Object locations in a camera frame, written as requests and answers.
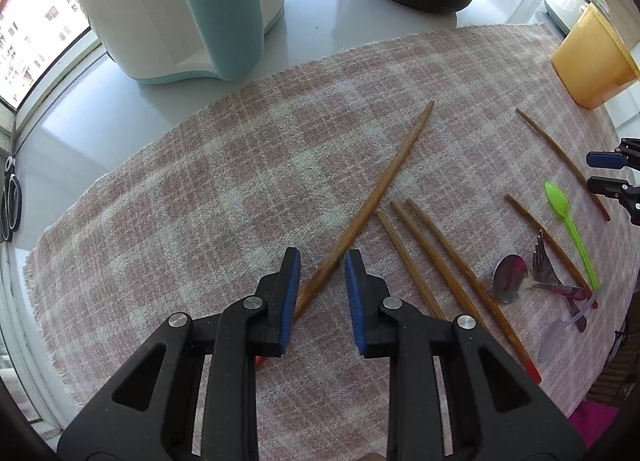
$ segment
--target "chopstick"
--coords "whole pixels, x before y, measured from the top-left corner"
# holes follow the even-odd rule
[[[369,197],[367,197],[359,210],[351,218],[347,228],[342,231],[340,239],[338,239],[338,242],[334,245],[329,254],[324,258],[322,263],[320,263],[320,266],[318,266],[316,272],[308,281],[306,281],[305,287],[298,295],[294,320],[298,320],[302,316],[302,314],[305,313],[306,308],[308,308],[309,304],[311,304],[311,301],[316,298],[316,295],[320,293],[322,287],[324,286],[324,283],[329,279],[331,274],[334,272],[334,269],[338,266],[340,259],[347,252],[351,244],[355,241],[356,237],[358,237],[358,235],[364,228],[364,225],[367,224],[367,221],[373,214],[376,206],[378,206],[380,199],[382,199],[382,197],[385,195],[386,189],[396,177],[398,170],[400,170],[400,167],[402,166],[407,155],[414,146],[415,141],[418,139],[418,136],[420,136],[420,131],[431,115],[433,105],[433,101],[430,101],[427,104],[427,107],[418,118],[417,122],[414,125],[414,128],[411,130],[411,133],[409,133],[405,141],[402,143],[398,154],[396,154],[396,157],[393,159],[393,161],[386,167],[385,171],[382,173],[382,176],[380,176],[378,182],[373,187],[373,190],[371,191],[371,194],[369,194]]]
[[[431,316],[446,320],[447,317],[440,308],[438,301],[433,297],[429,286],[420,274],[420,270],[418,270],[418,267],[415,265],[414,260],[409,255],[409,251],[400,240],[400,236],[396,233],[393,226],[391,226],[391,223],[389,222],[389,219],[386,217],[385,213],[383,213],[381,210],[376,210],[376,216],[378,216],[378,219],[380,219],[380,222],[382,223],[386,234],[389,236],[389,239],[391,239],[391,242],[396,247],[398,255],[400,255],[400,259],[402,259],[402,262],[404,263],[404,266],[409,272],[409,275],[417,286],[420,295],[422,295],[422,299],[429,308]]]
[[[589,194],[589,197],[591,198],[593,203],[596,205],[597,209],[600,211],[600,214],[602,214],[602,217],[604,217],[605,221],[611,221],[611,216],[609,215],[609,212],[607,212],[607,209],[602,204],[602,201],[600,201],[600,198],[598,198],[598,196],[596,196],[595,194],[592,194],[591,192],[589,192],[589,188],[587,187],[587,178],[585,178],[584,174],[577,167],[577,165],[575,165],[574,162],[572,162],[571,158],[569,158],[569,156],[566,155],[566,153],[560,148],[560,146],[556,144],[555,140],[551,136],[546,134],[545,131],[537,123],[535,123],[531,117],[529,117],[529,115],[527,115],[524,111],[522,111],[519,108],[516,109],[516,112],[522,117],[523,120],[525,120],[533,128],[533,130],[535,130],[542,137],[543,140],[546,141],[546,143],[548,143],[549,147],[553,149],[553,151],[556,153],[558,158],[560,158],[560,160],[562,160],[564,164],[567,167],[569,167],[571,172],[573,172],[576,180],[578,180],[578,182],[582,185],[582,187],[587,191],[587,194]]]
[[[471,302],[471,299],[469,299],[468,295],[465,293],[465,290],[462,289],[462,286],[458,282],[458,279],[454,277],[453,273],[451,273],[449,269],[449,266],[447,266],[447,264],[442,260],[440,255],[437,253],[436,249],[433,247],[433,245],[431,245],[431,243],[428,242],[424,234],[422,234],[422,231],[420,231],[415,221],[404,210],[404,208],[402,208],[402,205],[400,204],[399,200],[397,199],[392,200],[391,206],[396,211],[396,214],[398,214],[398,217],[400,218],[400,220],[405,224],[405,226],[413,234],[413,236],[418,241],[418,243],[420,243],[420,246],[425,251],[429,259],[431,260],[431,264],[433,264],[433,266],[436,268],[440,276],[444,279],[447,286],[449,286],[451,293],[453,293],[453,296],[456,298],[460,306],[462,306],[465,312],[467,312],[469,315],[475,318],[476,321],[482,327],[487,329],[487,326],[484,320],[478,313],[478,310],[476,310],[474,303]]]
[[[531,228],[533,228],[536,233],[542,230],[546,242],[549,243],[549,246],[551,246],[552,250],[556,253],[556,256],[558,257],[558,259],[560,259],[562,265],[571,274],[575,282],[577,282],[580,287],[584,288],[587,291],[588,297],[591,297],[591,288],[589,287],[589,284],[587,284],[587,281],[584,280],[584,277],[581,275],[580,270],[575,267],[575,264],[572,263],[571,259],[569,259],[569,256],[564,253],[564,250],[562,250],[558,242],[556,242],[556,240],[551,237],[551,234],[537,221],[536,218],[534,218],[529,212],[527,212],[527,209],[524,208],[524,206],[522,206],[511,194],[506,194],[504,198],[529,223],[529,226],[531,226]],[[591,304],[591,307],[593,309],[596,309],[598,307],[598,301],[594,300],[593,304]]]
[[[513,327],[511,327],[510,322],[507,320],[507,317],[504,316],[504,313],[502,312],[500,307],[495,303],[495,300],[491,297],[491,295],[489,295],[484,285],[482,285],[480,279],[478,279],[471,267],[466,264],[459,251],[456,250],[456,248],[445,237],[442,231],[437,227],[436,223],[434,223],[433,220],[427,215],[427,213],[422,210],[418,203],[416,203],[415,200],[411,198],[407,200],[407,203],[409,203],[409,206],[414,209],[414,212],[418,215],[425,226],[427,226],[431,233],[435,235],[436,239],[440,242],[442,248],[444,248],[445,251],[449,254],[449,257],[451,257],[453,262],[456,263],[458,269],[465,276],[466,282],[469,283],[473,291],[476,293],[476,295],[478,295],[478,298],[481,300],[482,304],[484,304],[484,307],[487,308],[492,317],[494,317],[494,320],[502,329],[504,336],[507,338],[511,346],[513,346],[513,349],[516,351],[520,362],[522,362],[522,364],[524,365],[529,376],[536,383],[540,383],[542,381],[542,377],[536,369],[533,360],[527,353],[524,344],[518,338],[518,335],[516,334]]]

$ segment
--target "triangular cutout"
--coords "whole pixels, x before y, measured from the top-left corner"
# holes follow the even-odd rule
[[[151,349],[146,358],[113,391],[111,396],[113,402],[136,411],[146,411],[151,403],[151,396],[154,393],[165,353],[166,345],[164,344],[158,344]]]
[[[478,355],[484,369],[484,375],[489,383],[496,412],[504,414],[524,407],[531,402],[526,391],[511,377],[504,365],[498,362],[489,349],[480,348]]]

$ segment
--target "yellow plastic cup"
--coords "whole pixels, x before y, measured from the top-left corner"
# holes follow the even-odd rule
[[[640,78],[640,70],[620,34],[589,4],[567,38],[551,56],[574,101],[595,109]]]

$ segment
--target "fork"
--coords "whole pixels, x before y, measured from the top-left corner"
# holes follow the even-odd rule
[[[532,277],[534,281],[547,282],[548,284],[562,284],[562,282],[560,282],[560,279],[558,279],[556,272],[554,271],[554,267],[551,264],[548,255],[546,254],[542,231],[540,231],[540,233],[538,234],[538,239],[536,240],[536,247],[533,252],[532,262]],[[578,313],[580,313],[580,308],[573,300],[567,298],[566,301],[569,305],[571,316],[576,316]],[[578,331],[580,331],[580,333],[584,333],[584,330],[587,329],[586,317],[580,317],[575,322],[575,326],[578,328]]]

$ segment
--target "spoon handle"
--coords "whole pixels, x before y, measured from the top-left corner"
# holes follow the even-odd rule
[[[591,288],[593,289],[593,291],[596,291],[599,286],[598,278],[596,277],[596,272],[593,270],[593,264],[591,264],[587,249],[584,247],[584,243],[582,242],[580,234],[578,234],[578,231],[574,225],[574,221],[571,219],[571,217],[567,216],[565,221],[566,227],[569,230],[572,239],[574,240],[575,246],[578,248],[578,253],[580,254],[580,258],[582,259],[582,264],[584,264],[584,269],[587,271],[587,277],[589,278],[589,282],[591,282]]]
[[[570,298],[572,300],[586,300],[587,292],[584,288],[578,286],[567,286],[564,284],[545,284],[544,282],[534,282],[531,287],[537,287],[550,291],[556,295]]]

